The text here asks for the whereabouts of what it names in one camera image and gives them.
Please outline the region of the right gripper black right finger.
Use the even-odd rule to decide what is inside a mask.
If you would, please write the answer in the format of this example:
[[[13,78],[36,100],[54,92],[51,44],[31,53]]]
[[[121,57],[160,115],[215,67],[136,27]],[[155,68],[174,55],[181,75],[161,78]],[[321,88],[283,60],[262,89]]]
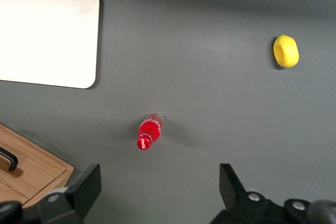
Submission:
[[[220,164],[219,191],[225,209],[211,223],[286,223],[283,207],[247,191],[230,164]]]

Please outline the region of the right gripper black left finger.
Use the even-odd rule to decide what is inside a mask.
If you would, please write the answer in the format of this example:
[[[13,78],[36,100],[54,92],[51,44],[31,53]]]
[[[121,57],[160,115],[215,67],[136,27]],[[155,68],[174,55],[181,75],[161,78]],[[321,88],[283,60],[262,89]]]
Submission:
[[[100,193],[100,165],[91,164],[69,187],[55,189],[24,209],[23,223],[83,223]]]

